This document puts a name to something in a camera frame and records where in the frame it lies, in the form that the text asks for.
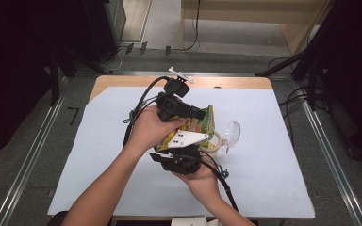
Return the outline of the yellow green spout pouch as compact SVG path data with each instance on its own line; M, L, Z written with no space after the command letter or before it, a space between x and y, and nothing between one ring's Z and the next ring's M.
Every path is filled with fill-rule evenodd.
M212 105L203 109L205 115L202 120L186 118L186 122L176 131L170 132L154 147L158 153L169 149L186 148L197 145L202 151L214 151L211 140L215 137L214 108Z

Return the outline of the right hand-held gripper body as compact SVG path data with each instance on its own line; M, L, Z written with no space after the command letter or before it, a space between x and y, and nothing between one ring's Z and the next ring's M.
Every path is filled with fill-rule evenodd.
M169 162L162 162L163 169L184 175L200 168L199 143L208 139L208 134L178 130L168 143Z

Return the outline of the black metal stand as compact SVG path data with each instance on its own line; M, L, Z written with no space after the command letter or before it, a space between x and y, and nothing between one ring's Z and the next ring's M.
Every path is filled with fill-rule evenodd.
M86 59L71 48L55 45L49 57L49 73L51 80L50 106L56 104L59 98L58 69L63 71L65 77L75 77L76 68L73 64L74 59L98 73L108 73L108 70L103 66Z
M320 47L324 37L321 31L318 31L312 41L307 47L296 56L289 57L288 59L270 67L264 72L256 73L257 77L269 77L272 74L281 71L287 66L291 66L297 62L297 66L291 73L294 81L301 81L307 73L309 73L308 81L308 97L307 101L312 110L315 110L315 87L317 77L320 72Z

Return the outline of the dark curtain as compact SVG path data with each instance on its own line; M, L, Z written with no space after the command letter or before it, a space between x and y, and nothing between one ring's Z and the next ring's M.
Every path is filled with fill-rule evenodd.
M0 0L0 150L51 90L49 57L65 46L80 0Z
M330 113L362 159L362 0L335 0L316 37Z

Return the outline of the person's right hand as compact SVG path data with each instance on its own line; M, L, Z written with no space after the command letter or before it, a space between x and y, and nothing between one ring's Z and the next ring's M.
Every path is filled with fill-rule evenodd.
M174 173L173 175L188 186L191 194L200 203L214 202L221 197L218 179L212 170L206 166L201 166L195 173L189 175L180 173Z

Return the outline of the white plastic object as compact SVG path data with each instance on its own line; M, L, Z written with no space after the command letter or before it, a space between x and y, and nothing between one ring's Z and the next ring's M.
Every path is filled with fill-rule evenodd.
M172 218L171 226L222 226L216 219L207 221L205 217Z

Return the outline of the light wooden shelf unit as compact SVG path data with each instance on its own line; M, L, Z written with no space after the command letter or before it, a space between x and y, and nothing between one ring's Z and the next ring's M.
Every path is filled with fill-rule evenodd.
M203 20L280 24L295 56L333 4L334 0L181 0L181 24L196 17L194 10Z

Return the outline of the person's left hand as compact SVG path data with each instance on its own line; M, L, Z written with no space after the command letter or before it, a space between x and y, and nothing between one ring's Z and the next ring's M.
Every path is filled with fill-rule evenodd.
M158 113L159 109L156 105L148 106L141 111L131 135L122 149L122 155L139 160L146 151L156 146L165 136L186 122L184 118L163 122Z

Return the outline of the metal floor rail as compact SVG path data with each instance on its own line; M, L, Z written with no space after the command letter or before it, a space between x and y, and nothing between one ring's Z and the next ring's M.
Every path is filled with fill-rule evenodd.
M0 226L8 226L8 222L23 194L28 178L30 177L31 172L37 163L45 140L47 139L49 132L51 131L51 128L58 116L58 112L61 109L65 95L66 92L62 91L56 102L49 107L42 125L36 137L34 138L27 155L25 156L25 160L20 167L13 183L9 187L8 193L0 207Z
M362 206L354 189L340 165L334 149L326 135L318 114L308 103L304 103L304 112L311 124L314 134L319 142L321 151L336 182L337 189L346 206L354 226L362 226Z

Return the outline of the black cabinet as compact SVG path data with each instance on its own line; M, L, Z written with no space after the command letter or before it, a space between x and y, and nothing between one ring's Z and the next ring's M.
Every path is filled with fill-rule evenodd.
M84 0L92 30L96 60L104 62L120 48L126 15L123 0Z

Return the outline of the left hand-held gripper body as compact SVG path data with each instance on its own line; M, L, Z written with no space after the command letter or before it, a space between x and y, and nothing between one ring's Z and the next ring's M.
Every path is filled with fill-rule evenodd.
M176 75L176 78L169 78L164 85L164 91L157 96L156 103L160 108L159 117L162 121L168 121L174 116L190 118L195 116L195 109L182 101L182 98L189 92L187 81L194 83L193 79L187 78L173 67L169 71Z

